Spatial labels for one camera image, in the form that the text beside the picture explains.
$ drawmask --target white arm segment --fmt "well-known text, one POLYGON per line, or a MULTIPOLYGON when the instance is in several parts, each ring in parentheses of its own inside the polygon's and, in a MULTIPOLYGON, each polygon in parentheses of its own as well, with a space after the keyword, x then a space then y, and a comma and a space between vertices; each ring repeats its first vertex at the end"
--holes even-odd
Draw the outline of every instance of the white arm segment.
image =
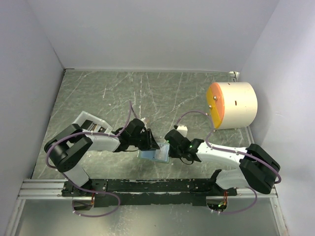
MULTIPOLYGON (((247 152, 246 147, 225 147, 220 145, 211 145, 218 148, 247 152)), ((239 168, 240 160, 244 158, 244 155, 214 150, 208 147, 208 145, 204 142, 199 146, 197 156, 202 162, 216 162, 235 168, 235 170, 230 171, 222 170, 219 173, 216 183, 221 188, 229 189, 233 187, 243 188, 249 186, 241 169, 239 168)))
POLYGON ((83 125, 83 123, 87 120, 92 121, 97 126, 94 127, 94 132, 99 131, 100 127, 103 127, 106 129, 105 133, 112 132, 113 127, 110 126, 106 121, 103 119, 100 119, 96 116, 91 115, 90 113, 87 113, 85 111, 82 111, 80 115, 74 120, 74 124, 78 124, 80 127, 83 125))
POLYGON ((76 164, 71 170, 64 172, 64 174, 68 177, 69 180, 71 180, 79 187, 89 181, 88 174, 84 171, 79 163, 76 164))
POLYGON ((223 189, 249 187, 240 169, 231 171, 222 170, 217 177, 216 183, 223 189))
MULTIPOLYGON (((213 145, 213 144, 212 146, 218 147, 218 148, 230 149, 234 151, 247 152, 246 147, 226 147, 226 146, 213 145)), ((237 169, 239 169, 240 160, 244 158, 244 155, 211 149, 210 147, 208 147, 208 145, 205 142, 200 144, 198 148, 197 156, 201 162, 209 162, 209 161, 216 162, 216 163, 228 165, 230 167, 234 167, 237 169)))

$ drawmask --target white cylinder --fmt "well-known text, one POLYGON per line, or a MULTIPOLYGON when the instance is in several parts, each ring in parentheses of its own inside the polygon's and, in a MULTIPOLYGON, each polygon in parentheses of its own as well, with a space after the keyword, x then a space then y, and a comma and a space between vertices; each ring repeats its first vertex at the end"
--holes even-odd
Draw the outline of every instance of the white cylinder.
POLYGON ((213 83, 207 91, 216 129, 249 126, 257 114, 257 97, 246 82, 213 83))

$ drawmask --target scratched floor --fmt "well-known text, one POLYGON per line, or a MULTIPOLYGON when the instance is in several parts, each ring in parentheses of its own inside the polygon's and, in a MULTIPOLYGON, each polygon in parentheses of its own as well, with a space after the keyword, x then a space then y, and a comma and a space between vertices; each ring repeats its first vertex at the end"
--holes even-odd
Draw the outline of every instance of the scratched floor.
MULTIPOLYGON (((89 72, 67 70, 56 100, 43 145, 86 111, 106 120, 115 129, 122 127, 128 114, 128 101, 141 118, 148 117, 153 135, 164 135, 176 119, 192 109, 208 111, 206 91, 213 82, 232 82, 228 73, 169 72, 89 72)), ((191 114, 182 120, 189 128, 188 138, 205 138, 209 122, 203 115, 191 114)), ((249 145, 245 129, 216 131, 210 141, 232 147, 249 145)), ((32 178, 63 178, 45 165, 41 148, 32 178)), ((137 157, 136 152, 88 152, 80 164, 92 178, 198 178, 210 177, 217 163, 184 165, 178 159, 157 163, 137 157)))

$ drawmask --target black bracket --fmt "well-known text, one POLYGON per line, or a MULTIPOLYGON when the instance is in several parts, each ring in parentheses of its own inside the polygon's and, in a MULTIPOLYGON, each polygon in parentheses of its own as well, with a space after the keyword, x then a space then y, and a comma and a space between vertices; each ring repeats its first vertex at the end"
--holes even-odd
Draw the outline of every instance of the black bracket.
MULTIPOLYGON (((221 170, 216 170, 211 178, 186 179, 91 179, 90 189, 115 193, 121 205, 166 205, 192 204, 206 206, 207 196, 222 196, 225 190, 216 184, 221 170)), ((236 196, 236 189, 227 190, 229 196, 236 196)), ((91 196, 69 182, 64 184, 63 197, 91 196)), ((95 194, 94 207, 117 205, 113 196, 95 194)))

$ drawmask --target white wall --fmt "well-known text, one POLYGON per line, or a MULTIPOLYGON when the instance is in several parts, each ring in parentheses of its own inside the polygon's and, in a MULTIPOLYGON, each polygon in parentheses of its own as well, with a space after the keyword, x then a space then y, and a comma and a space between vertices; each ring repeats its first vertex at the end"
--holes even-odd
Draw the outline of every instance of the white wall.
POLYGON ((240 71, 279 0, 28 0, 66 68, 240 71))
POLYGON ((29 4, 0 1, 0 235, 30 177, 62 67, 29 4))
POLYGON ((315 1, 280 0, 241 71, 258 98, 255 141, 281 165, 277 186, 293 236, 314 235, 315 1))

